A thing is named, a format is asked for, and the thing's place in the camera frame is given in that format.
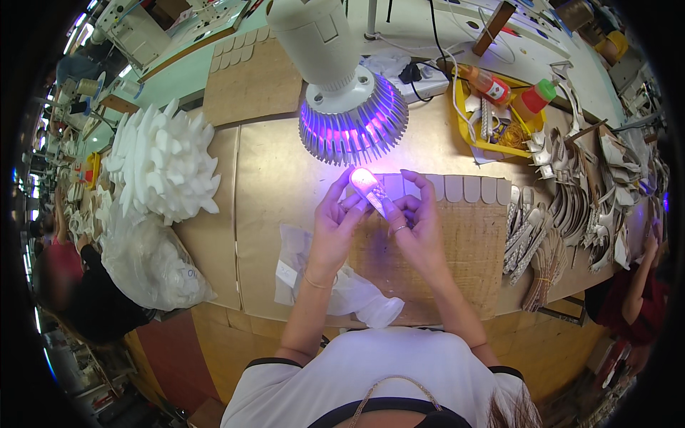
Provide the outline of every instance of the hand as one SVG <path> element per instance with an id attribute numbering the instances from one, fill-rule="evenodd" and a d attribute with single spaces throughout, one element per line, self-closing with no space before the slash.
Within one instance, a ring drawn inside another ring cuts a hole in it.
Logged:
<path id="1" fill-rule="evenodd" d="M 653 217 L 651 220 L 651 227 L 645 238 L 645 254 L 655 256 L 661 245 L 663 235 L 663 226 L 658 218 Z"/>
<path id="2" fill-rule="evenodd" d="M 384 204 L 390 223 L 388 235 L 395 235 L 404 258 L 430 284 L 439 275 L 449 274 L 435 188 L 421 174 L 406 169 L 400 172 L 404 179 L 416 184 L 421 191 L 421 200 L 408 194 L 394 203 Z M 408 222 L 414 225 L 413 229 L 402 227 L 409 225 Z"/>
<path id="3" fill-rule="evenodd" d="M 81 238 L 79 238 L 79 240 L 76 242 L 76 252 L 81 254 L 81 250 L 83 249 L 83 247 L 85 247 L 88 244 L 90 244 L 90 239 L 88 238 L 88 235 L 82 234 Z"/>
<path id="4" fill-rule="evenodd" d="M 314 239 L 306 275 L 317 284 L 333 282 L 347 259 L 354 229 L 371 215 L 366 199 L 358 194 L 338 203 L 352 170 L 350 167 L 342 173 L 314 211 Z"/>

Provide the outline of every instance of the finger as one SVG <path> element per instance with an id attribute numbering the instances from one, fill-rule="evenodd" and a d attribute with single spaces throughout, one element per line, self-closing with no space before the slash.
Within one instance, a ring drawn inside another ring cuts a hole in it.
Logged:
<path id="1" fill-rule="evenodd" d="M 361 201 L 361 200 L 362 200 L 362 197 L 355 193 L 355 194 L 348 196 L 347 198 L 343 199 L 340 202 L 340 206 L 345 208 L 346 211 L 349 211 L 352 209 L 353 206 L 357 205 L 357 203 L 359 203 L 359 201 Z"/>
<path id="2" fill-rule="evenodd" d="M 362 199 L 361 201 L 357 202 L 357 205 L 353 206 L 347 212 L 347 214 L 345 214 L 345 218 L 342 220 L 339 229 L 346 234 L 352 234 L 354 229 L 366 214 L 367 205 L 368 203 L 366 202 L 366 199 Z"/>
<path id="3" fill-rule="evenodd" d="M 422 176 L 421 174 L 415 171 L 409 171 L 408 169 L 401 169 L 399 170 L 399 172 L 402 173 L 402 177 L 416 184 L 416 186 L 421 191 L 422 201 L 431 203 L 431 205 L 435 205 L 437 203 L 435 197 L 435 187 L 433 186 L 432 181 Z"/>
<path id="4" fill-rule="evenodd" d="M 354 167 L 350 166 L 348 169 L 344 170 L 342 175 L 331 184 L 331 187 L 328 188 L 328 192 L 326 192 L 326 196 L 323 197 L 324 201 L 337 201 L 340 199 L 343 190 L 345 190 L 347 184 L 349 184 L 349 175 L 352 174 L 353 169 Z"/>
<path id="5" fill-rule="evenodd" d="M 369 219 L 369 217 L 371 217 L 371 215 L 373 214 L 373 211 L 374 210 L 368 210 L 367 209 L 366 213 L 364 213 L 364 215 L 362 216 L 362 219 L 359 220 L 358 224 L 362 224 L 363 222 L 367 221 Z"/>
<path id="6" fill-rule="evenodd" d="M 399 199 L 395 199 L 393 201 L 395 206 L 397 206 L 400 210 L 410 210 L 413 212 L 416 212 L 416 210 L 421 207 L 421 200 L 414 196 L 413 194 L 407 194 L 406 196 L 402 196 Z"/>
<path id="7" fill-rule="evenodd" d="M 388 223 L 390 223 L 388 233 L 395 234 L 397 239 L 401 239 L 401 237 L 406 238 L 407 235 L 412 234 L 409 227 L 402 227 L 407 225 L 407 218 L 394 203 L 386 199 L 383 202 L 383 209 L 385 210 Z"/>
<path id="8" fill-rule="evenodd" d="M 409 223 L 411 223 L 411 224 L 413 224 L 413 225 L 416 224 L 416 221 L 415 221 L 416 216 L 414 215 L 414 212 L 413 212 L 413 211 L 404 210 L 404 211 L 402 212 L 402 214 L 404 214 L 404 217 L 409 221 Z"/>

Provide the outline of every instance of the plastic bag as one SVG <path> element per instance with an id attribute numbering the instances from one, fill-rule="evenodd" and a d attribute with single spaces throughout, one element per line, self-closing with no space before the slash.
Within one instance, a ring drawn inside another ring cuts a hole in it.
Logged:
<path id="1" fill-rule="evenodd" d="M 396 79 L 411 61 L 411 56 L 406 52 L 396 48 L 386 48 L 379 50 L 375 55 L 364 58 L 361 65 L 386 79 L 391 77 Z"/>
<path id="2" fill-rule="evenodd" d="M 281 253 L 276 266 L 274 301 L 292 306 L 297 299 L 302 272 L 309 260 L 312 234 L 298 227 L 281 224 Z M 329 315 L 354 312 L 371 328 L 387 327 L 404 307 L 399 297 L 387 298 L 371 282 L 354 273 L 346 264 L 340 268 L 328 304 Z"/>
<path id="3" fill-rule="evenodd" d="M 140 306 L 171 311 L 216 298 L 157 214 L 129 210 L 122 217 L 117 198 L 101 244 L 102 264 L 112 281 Z"/>

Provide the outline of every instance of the bracelet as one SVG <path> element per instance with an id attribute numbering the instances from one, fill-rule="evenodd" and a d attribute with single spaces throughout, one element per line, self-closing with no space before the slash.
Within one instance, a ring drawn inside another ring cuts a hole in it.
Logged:
<path id="1" fill-rule="evenodd" d="M 305 267 L 304 270 L 302 271 L 302 277 L 309 283 L 314 288 L 320 288 L 322 290 L 327 290 L 329 288 L 333 288 L 338 283 L 338 273 L 336 272 L 336 278 L 333 280 L 333 285 L 330 287 L 322 286 L 321 284 L 317 284 L 316 282 L 313 282 L 311 279 L 307 278 L 307 268 Z"/>

